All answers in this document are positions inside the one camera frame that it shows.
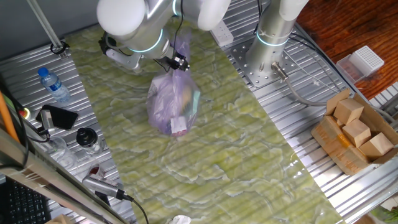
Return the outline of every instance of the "water bottle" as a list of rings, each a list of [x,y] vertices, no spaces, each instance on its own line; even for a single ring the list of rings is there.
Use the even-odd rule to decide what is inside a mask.
[[[62,85],[59,77],[46,68],[41,68],[37,72],[40,75],[41,84],[51,93],[55,100],[65,102],[70,99],[70,94],[65,85]]]

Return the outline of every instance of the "plastic bag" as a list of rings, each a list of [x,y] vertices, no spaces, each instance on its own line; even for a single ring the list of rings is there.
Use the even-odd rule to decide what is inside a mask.
[[[190,61],[190,31],[177,37],[176,51]],[[191,71],[172,70],[152,80],[147,98],[149,124],[164,134],[183,136],[197,119],[200,90]]]

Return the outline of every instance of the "green marble surface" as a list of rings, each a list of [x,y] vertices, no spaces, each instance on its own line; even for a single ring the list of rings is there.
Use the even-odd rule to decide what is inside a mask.
[[[170,22],[170,33],[177,25]],[[341,220],[210,33],[192,30],[202,100],[194,127],[179,138],[147,122],[147,92],[161,68],[144,61],[136,75],[119,66],[100,51],[102,34],[92,27],[67,42],[125,190],[151,224],[176,215],[192,223]]]

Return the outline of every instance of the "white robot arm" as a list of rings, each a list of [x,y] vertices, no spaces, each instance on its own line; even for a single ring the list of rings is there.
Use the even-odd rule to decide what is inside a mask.
[[[174,15],[211,30],[224,17],[231,0],[99,0],[97,17],[108,36],[132,50],[128,57],[116,51],[116,44],[101,46],[104,54],[132,69],[139,67],[141,55],[156,59],[173,69],[187,70],[188,62],[174,51],[164,29]]]

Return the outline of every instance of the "black device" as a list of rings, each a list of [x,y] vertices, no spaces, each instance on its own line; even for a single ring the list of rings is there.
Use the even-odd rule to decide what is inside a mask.
[[[47,198],[15,180],[0,185],[0,224],[44,224],[51,220]]]
[[[67,111],[61,108],[57,108],[50,105],[44,105],[42,110],[49,110],[52,117],[52,122],[56,128],[64,129],[64,130],[71,130],[73,125],[75,125],[77,118],[79,117],[78,113]],[[40,112],[36,116],[36,121],[42,123],[42,117]]]

